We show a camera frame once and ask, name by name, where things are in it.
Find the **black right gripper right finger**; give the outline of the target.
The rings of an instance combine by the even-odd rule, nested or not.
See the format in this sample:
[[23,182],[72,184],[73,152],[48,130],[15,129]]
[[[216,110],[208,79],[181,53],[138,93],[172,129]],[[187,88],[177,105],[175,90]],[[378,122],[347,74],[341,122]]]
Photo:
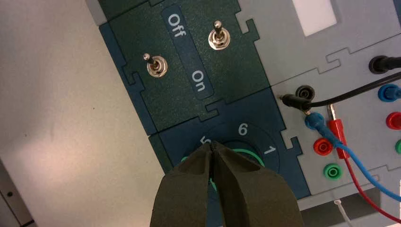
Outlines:
[[282,176],[213,143],[213,181],[225,227],[302,227],[291,188]]

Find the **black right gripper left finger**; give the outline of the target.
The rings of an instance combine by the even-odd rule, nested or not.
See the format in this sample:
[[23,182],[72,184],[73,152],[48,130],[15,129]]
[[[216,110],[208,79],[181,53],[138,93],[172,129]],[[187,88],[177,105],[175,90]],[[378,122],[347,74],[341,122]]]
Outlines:
[[161,180],[151,215],[152,227],[207,225],[210,143],[192,152]]

